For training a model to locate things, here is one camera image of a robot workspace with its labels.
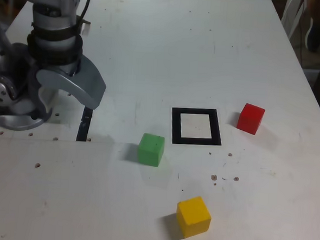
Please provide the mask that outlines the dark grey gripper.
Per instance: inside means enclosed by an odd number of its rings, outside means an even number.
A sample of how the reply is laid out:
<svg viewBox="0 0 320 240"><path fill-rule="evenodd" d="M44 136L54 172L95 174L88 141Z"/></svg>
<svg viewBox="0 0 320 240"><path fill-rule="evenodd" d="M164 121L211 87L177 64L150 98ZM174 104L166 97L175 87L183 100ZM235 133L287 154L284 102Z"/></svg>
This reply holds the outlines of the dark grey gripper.
<svg viewBox="0 0 320 240"><path fill-rule="evenodd" d="M87 108L96 109L106 84L95 64L84 55L72 59L47 57L31 66L28 94L39 118L51 117L58 90L70 93Z"/></svg>

